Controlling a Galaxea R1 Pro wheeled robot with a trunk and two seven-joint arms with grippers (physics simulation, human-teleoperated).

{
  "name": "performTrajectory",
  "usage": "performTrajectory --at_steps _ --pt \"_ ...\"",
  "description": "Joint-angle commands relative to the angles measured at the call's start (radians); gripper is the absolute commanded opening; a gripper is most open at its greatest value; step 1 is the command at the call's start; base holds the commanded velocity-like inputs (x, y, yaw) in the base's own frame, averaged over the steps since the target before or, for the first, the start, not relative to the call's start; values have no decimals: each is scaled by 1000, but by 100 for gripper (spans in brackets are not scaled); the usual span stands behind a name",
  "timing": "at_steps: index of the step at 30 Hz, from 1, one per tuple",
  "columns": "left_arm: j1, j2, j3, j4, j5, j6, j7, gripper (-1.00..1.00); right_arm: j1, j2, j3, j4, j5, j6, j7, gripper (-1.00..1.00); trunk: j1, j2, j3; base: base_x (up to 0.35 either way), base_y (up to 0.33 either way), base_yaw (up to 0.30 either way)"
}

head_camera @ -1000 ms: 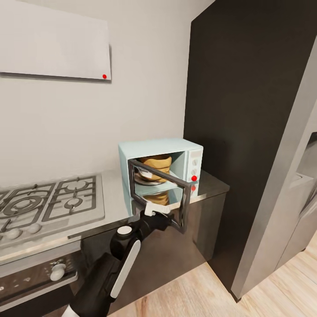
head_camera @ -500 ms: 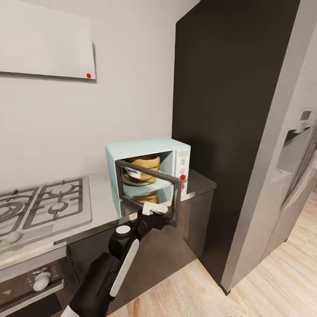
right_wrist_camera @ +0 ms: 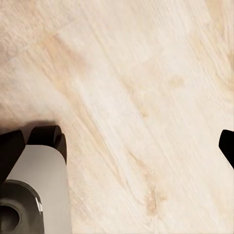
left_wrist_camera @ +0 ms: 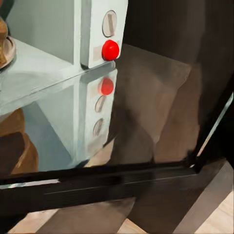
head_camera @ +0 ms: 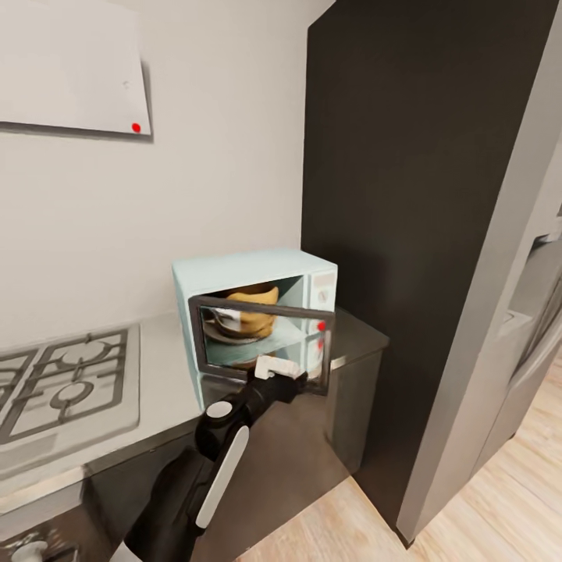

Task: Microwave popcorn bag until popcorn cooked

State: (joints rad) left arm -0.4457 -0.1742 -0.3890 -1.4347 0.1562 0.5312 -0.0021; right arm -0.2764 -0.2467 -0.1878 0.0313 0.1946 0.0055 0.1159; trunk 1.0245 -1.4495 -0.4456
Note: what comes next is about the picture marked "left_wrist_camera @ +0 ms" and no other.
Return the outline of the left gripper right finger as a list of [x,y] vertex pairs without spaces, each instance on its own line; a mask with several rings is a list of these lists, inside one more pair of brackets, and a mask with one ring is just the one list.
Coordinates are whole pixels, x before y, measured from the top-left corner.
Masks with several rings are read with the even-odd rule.
[[219,148],[234,168],[234,132],[223,130],[219,139]]

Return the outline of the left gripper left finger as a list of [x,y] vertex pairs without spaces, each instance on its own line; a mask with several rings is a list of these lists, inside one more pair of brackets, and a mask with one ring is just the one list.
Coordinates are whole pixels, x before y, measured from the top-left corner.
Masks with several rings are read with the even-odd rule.
[[24,149],[25,141],[21,130],[0,135],[0,188]]

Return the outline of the microwave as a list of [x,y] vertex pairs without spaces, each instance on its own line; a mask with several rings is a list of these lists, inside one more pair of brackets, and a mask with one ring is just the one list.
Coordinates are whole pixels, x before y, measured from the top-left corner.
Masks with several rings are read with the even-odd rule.
[[234,132],[234,0],[0,0],[0,216],[208,186]]

